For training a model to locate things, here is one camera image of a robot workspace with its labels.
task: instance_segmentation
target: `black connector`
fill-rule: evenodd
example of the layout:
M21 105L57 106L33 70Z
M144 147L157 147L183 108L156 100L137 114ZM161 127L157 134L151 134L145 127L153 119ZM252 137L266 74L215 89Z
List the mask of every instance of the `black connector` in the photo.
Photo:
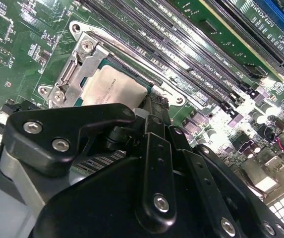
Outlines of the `black connector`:
M235 127L243 119L243 116L234 111L233 108L227 103L221 103L221 109L230 115L232 120L228 123L228 126L231 128Z
M2 112L12 115L16 112L22 112L22 111L29 111L29 110L40 110L41 108L34 105L32 102L25 100L22 103L18 104L9 104L5 103L2 107Z
M261 101L263 101L265 99L265 97L261 93L259 93L256 90L254 90L247 83L243 83L242 82L239 85L239 89L241 89L244 93L249 95L251 97L251 99L253 99L256 103L260 103Z

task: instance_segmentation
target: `black plastic arm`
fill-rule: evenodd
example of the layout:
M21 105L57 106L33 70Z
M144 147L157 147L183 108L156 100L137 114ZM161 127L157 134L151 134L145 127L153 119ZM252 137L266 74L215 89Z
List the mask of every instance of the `black plastic arm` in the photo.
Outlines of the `black plastic arm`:
M47 176L59 177L68 173L81 153L81 135L94 136L134 121L135 114L123 104L17 112L7 120L2 143L19 161ZM41 131L27 132L24 130L26 122L38 123ZM69 148L63 152L56 150L55 139L67 141Z

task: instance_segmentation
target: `black ram slot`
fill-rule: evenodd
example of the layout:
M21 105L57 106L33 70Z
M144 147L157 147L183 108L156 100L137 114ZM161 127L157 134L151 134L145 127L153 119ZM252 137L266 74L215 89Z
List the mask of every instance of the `black ram slot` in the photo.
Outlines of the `black ram slot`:
M257 49L257 52L280 74L284 75L284 55L274 49L274 46L266 44L253 30L248 27L242 18L237 17L221 0L205 0L211 7L216 8L222 17L236 32L250 45Z
M143 2L147 3L152 9L156 11L157 14L163 14L160 10L157 9L155 5L150 0L142 0ZM173 14L178 16L180 19L183 20L184 24L187 25L188 28L190 28L193 32L195 32L199 37L201 37L205 42L207 42L210 46L212 46L214 49L218 51L221 57L229 61L233 66L235 66L237 69L241 70L242 73L245 74L246 77L249 77L249 72L238 62L236 62L231 56L229 56L226 52L224 52L217 44L215 44L209 37L207 37L200 29L198 29L191 21L189 21L186 17L184 17L178 9L176 9L174 6L172 6L170 3L168 3L165 0L158 0L158 2L163 5L165 8L169 9ZM162 16L166 21L174 25L174 27L177 29L177 32L180 32L182 35L185 36L188 40L190 40L194 44L198 44L198 42L195 41L193 37L191 37L184 29L179 27L177 24L174 23L174 21L166 16Z
M140 29L142 29L144 32L147 32L151 38L156 39L156 41L160 41L162 46L164 46L166 49L168 49L170 52L172 52L175 56L178 56L180 59L182 59L186 64L192 67L197 72L201 72L200 76L204 78L207 82L210 84L214 85L215 88L218 88L220 92L223 94L228 94L229 97L232 98L231 95L234 95L235 98L232 98L232 102L235 103L236 106L240 104L240 101L237 100L237 98L240 98L240 96L234 92L228 85L226 85L223 81L221 81L216 75L214 75L212 72L207 70L200 62L198 62L193 56L189 55L186 53L179 45L175 44L174 42L173 47L170 47L169 44L165 43L164 39L166 41L171 41L166 37L166 35L160 31L157 31L155 26L150 24L149 21L147 21L144 18L141 18L139 13L134 11L131 7L127 5L123 5L119 1L108 1L106 0L105 2L108 3L108 5L112 6L116 10L118 10L121 14L128 16L132 19L132 21L139 26Z
M157 21L160 25L168 29L170 32L173 32L172 30L172 24L170 24L168 21L160 17L158 14L156 14L155 10L151 8L150 6L146 5L145 3L142 4L139 0L132 0L144 13L147 13L150 18ZM237 75L226 69L220 62L215 60L215 56L208 51L205 47L203 47L200 43L195 42L192 40L190 36L182 36L179 31L175 31L173 33L180 41L182 41L184 44L186 44L188 47L190 47L195 53L197 53L200 57L202 57L206 62L208 62L213 68L217 69L221 74L227 76L227 80L232 83L235 86L238 86L241 81L237 79Z
M132 33L130 30L128 30L127 25L124 22L118 21L116 18L115 19L111 18L110 14L108 14L101 5L99 5L96 2L95 3L97 5L92 4L93 2L90 2L91 4L89 4L86 2L86 0L80 0L79 2L82 5L84 5L87 9L89 9L91 12L93 12L95 15L99 16L103 21L107 22L110 26L112 26L112 28L116 29L118 32L121 32L123 35L129 38L130 41L136 42L138 45L140 45L143 48L143 50L146 51L148 54L154 55L154 49L150 48L149 44L146 44L145 41L141 40L138 37L138 34ZM169 65L172 60L169 60L169 63L164 62L162 59L158 59L158 60L162 65L166 66L167 68L170 68ZM191 86L195 87L198 92L202 93L208 98L211 98L216 104L220 105L221 103L223 103L222 98L221 99L218 98L215 95L215 92L213 92L212 90L208 90L207 87L203 86L202 84L194 83L192 80L186 77L183 77L182 79L185 80L187 83L189 83Z

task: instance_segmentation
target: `mounting hole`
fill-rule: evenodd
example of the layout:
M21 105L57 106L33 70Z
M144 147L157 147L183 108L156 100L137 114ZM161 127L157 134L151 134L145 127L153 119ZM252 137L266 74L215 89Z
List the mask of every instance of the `mounting hole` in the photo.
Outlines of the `mounting hole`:
M74 33L79 33L79 32L80 32L80 26L79 26L78 24L74 24L74 25L72 26L72 31L73 31Z
M205 178L204 181L207 183L207 185L211 185L209 179Z

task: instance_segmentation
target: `surface mount component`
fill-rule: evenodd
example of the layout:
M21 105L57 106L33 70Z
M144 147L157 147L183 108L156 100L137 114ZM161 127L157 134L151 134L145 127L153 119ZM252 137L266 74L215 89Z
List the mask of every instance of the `surface mount component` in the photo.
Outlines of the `surface mount component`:
M275 154L269 147L263 148L257 155L257 159L271 171L278 172L284 168L284 160Z
M242 164L243 169L246 171L253 184L263 192L269 192L278 186L270 175L254 159L248 159Z

